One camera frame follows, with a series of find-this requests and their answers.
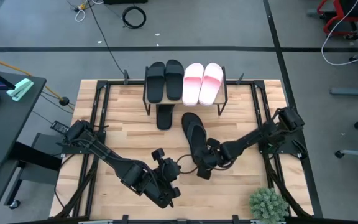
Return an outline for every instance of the concrete floor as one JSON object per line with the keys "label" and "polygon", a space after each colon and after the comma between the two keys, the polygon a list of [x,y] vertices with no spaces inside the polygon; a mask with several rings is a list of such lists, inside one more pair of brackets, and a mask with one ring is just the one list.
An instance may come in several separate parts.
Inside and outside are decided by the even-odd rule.
{"label": "concrete floor", "polygon": [[[80,0],[71,0],[79,4]],[[305,11],[316,7],[316,0],[269,0],[281,47],[312,47],[324,42],[322,21],[307,17]],[[128,5],[107,6],[118,14]],[[140,5],[147,14],[141,29],[130,30],[103,5],[93,7],[96,18],[111,47],[133,48],[115,51],[114,56],[131,78],[143,78],[145,66],[156,61],[176,59],[184,66],[193,62],[216,62],[226,67],[228,78],[282,79],[263,1],[259,0],[149,0]],[[0,50],[16,47],[16,52],[0,52],[0,60],[45,77],[47,84],[75,103],[81,79],[121,78],[94,22],[86,10],[86,19],[77,23],[75,12],[63,0],[8,0],[0,8]],[[130,19],[137,20],[136,15]],[[158,51],[160,47],[214,47],[198,50],[178,48]],[[76,47],[51,52],[39,47]],[[253,51],[262,47],[266,52]],[[332,38],[328,47],[358,47]],[[329,60],[346,62],[352,53],[328,53]],[[339,149],[358,150],[358,97],[332,96],[332,86],[358,87],[358,63],[344,67],[328,65],[320,53],[284,52],[284,62],[304,130],[311,167],[325,218],[358,220],[358,157],[334,156]],[[13,72],[0,66],[0,71]],[[67,114],[43,98],[34,111],[47,119],[70,124]],[[49,124],[31,114],[19,141],[31,144],[36,133],[54,134]],[[0,224],[48,217],[53,186],[24,182],[17,195],[22,205],[16,210],[0,206]]]}

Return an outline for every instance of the wooden tabletop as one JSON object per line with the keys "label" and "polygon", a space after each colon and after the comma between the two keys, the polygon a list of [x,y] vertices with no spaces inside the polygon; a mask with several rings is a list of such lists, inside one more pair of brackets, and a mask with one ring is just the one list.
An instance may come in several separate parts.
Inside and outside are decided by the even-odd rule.
{"label": "wooden tabletop", "polygon": [[[264,81],[273,114],[277,108],[286,106],[283,88],[280,80]],[[81,81],[72,123],[78,119],[90,120],[96,82],[97,80]],[[96,124],[100,118],[103,93],[104,90],[99,99]],[[152,106],[150,116],[145,111],[142,102],[143,86],[114,85],[110,90],[106,116],[105,125],[109,125],[106,128],[106,145],[122,157],[146,162],[152,169],[156,168],[157,163],[150,153],[157,148],[164,149],[165,157],[177,160],[190,153],[181,127],[181,117],[186,112],[196,113],[201,118],[208,137],[221,142],[237,139],[257,128],[252,94],[247,85],[228,85],[227,93],[229,101],[221,116],[218,116],[216,105],[197,105],[191,108],[175,105],[171,129],[160,131],[155,124],[155,106]],[[77,188],[82,157],[73,156],[60,171],[57,194],[63,204],[67,203]],[[280,158],[287,189],[305,211],[313,213],[301,162],[285,154],[280,155]],[[190,157],[182,159],[180,165],[182,171],[195,167]],[[248,206],[249,196],[259,187],[267,187],[267,179],[262,156],[254,145],[246,149],[230,169],[214,170],[210,180],[197,177],[195,173],[182,174],[173,185],[179,187],[181,196],[173,199],[173,208],[161,209],[145,195],[140,197],[122,185],[115,176],[114,169],[100,162],[91,219],[121,219],[123,215],[129,215],[130,219],[227,220],[232,215],[238,215],[240,219],[253,219]],[[84,214],[87,194],[88,191],[85,190],[80,214]],[[55,215],[61,209],[54,198],[50,215]]]}

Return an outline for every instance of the black metal frame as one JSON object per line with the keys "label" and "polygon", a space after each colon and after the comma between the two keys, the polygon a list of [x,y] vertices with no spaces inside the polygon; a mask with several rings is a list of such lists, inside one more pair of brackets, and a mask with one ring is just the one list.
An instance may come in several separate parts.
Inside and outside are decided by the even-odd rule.
{"label": "black metal frame", "polygon": [[[259,108],[259,100],[258,100],[258,96],[257,96],[257,89],[260,90],[260,93],[262,95],[262,102],[264,105],[264,113],[266,115],[266,119],[271,118],[271,114],[269,111],[269,103],[267,101],[267,94],[265,91],[265,84],[263,80],[226,80],[226,75],[224,73],[224,84],[225,84],[225,97],[226,97],[226,102],[222,107],[222,110],[224,109],[226,103],[227,103],[227,85],[249,85],[250,89],[251,89],[251,93],[252,93],[252,100],[254,102],[254,108],[255,108],[255,115],[257,118],[257,124],[258,127],[260,127],[262,125],[262,116],[261,116],[261,112],[260,112],[260,108]],[[98,135],[100,135],[101,137],[101,141],[104,142],[105,137],[106,137],[106,132],[104,130],[105,127],[105,120],[106,120],[106,112],[107,112],[107,107],[108,107],[108,99],[109,99],[109,93],[110,93],[110,88],[113,85],[145,85],[144,80],[126,80],[124,81],[108,81],[108,80],[99,80],[96,84],[96,93],[95,93],[95,98],[93,101],[93,107],[92,107],[92,114],[91,114],[91,126],[94,127],[94,123],[95,123],[95,119],[96,119],[96,112],[98,110],[98,102],[99,102],[99,98],[100,98],[100,94],[101,94],[101,89],[105,88],[106,91],[104,93],[104,101],[103,101],[103,107],[102,107],[102,111],[101,111],[101,118],[100,118],[100,123],[99,123],[99,130],[98,130]],[[143,102],[147,111],[147,104],[145,103],[145,88],[144,88],[144,92],[143,92]],[[260,143],[259,144],[259,149],[260,151],[264,151],[267,150],[267,145]],[[269,158],[266,156],[266,154],[262,154],[264,157],[264,161],[268,160]],[[284,183],[284,179],[283,179],[283,172],[282,172],[282,167],[281,167],[281,162],[280,162],[280,158],[278,155],[275,155],[274,157],[275,160],[275,168],[277,171],[277,175],[279,176],[280,180]],[[84,159],[83,159],[83,163],[82,163],[82,167],[81,167],[81,174],[80,174],[80,180],[78,182],[78,185],[80,185],[83,181],[83,178],[85,174],[86,174],[86,168],[88,166],[88,159],[89,159],[89,154],[85,154],[84,155]],[[274,183],[271,177],[269,177],[269,175],[267,174],[267,182],[268,182],[268,187],[274,187]],[[92,200],[93,200],[93,194],[94,194],[94,185],[96,183],[96,175],[91,179],[91,182],[89,183],[89,191],[88,191],[88,196],[87,196],[87,201],[86,201],[86,211],[85,211],[85,216],[90,217],[91,215],[91,207],[92,207]],[[73,212],[73,217],[78,216],[78,211],[79,211],[79,204],[80,204],[80,200],[77,203],[78,205],[75,206],[75,210]],[[131,220],[131,222],[134,223],[162,223],[162,222],[177,222],[180,223],[181,220]],[[184,223],[199,223],[200,220],[182,220]],[[124,218],[122,220],[114,220],[114,223],[128,223],[129,221],[127,220],[127,216],[124,215]],[[237,215],[233,215],[233,219],[232,220],[203,220],[203,223],[252,223],[251,220],[239,220]]]}
{"label": "black metal frame", "polygon": [[[145,73],[144,73],[144,80],[146,80],[146,75],[147,75],[147,70],[149,69],[148,66],[146,66],[146,70],[145,70]],[[226,81],[226,69],[224,67],[222,67],[222,71],[223,71],[223,90],[224,90],[224,103],[222,105],[222,109],[220,107],[220,104],[217,104],[218,106],[218,115],[220,116],[224,110],[224,107],[226,106],[227,104],[227,81]],[[143,104],[144,104],[144,108],[146,109],[146,113],[147,113],[147,116],[150,116],[150,109],[151,109],[151,104],[156,104],[158,105],[158,103],[149,103],[147,104],[146,103],[146,99],[145,99],[145,95],[146,95],[146,84],[147,82],[145,81],[142,81],[143,83]]]}

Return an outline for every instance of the succulent plant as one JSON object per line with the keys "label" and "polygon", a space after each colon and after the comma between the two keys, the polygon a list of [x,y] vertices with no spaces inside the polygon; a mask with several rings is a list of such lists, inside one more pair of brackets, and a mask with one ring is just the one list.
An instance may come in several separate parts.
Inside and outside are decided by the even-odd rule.
{"label": "succulent plant", "polygon": [[249,206],[254,218],[266,224],[284,221],[284,216],[289,215],[287,212],[288,203],[273,188],[257,189],[250,196]]}

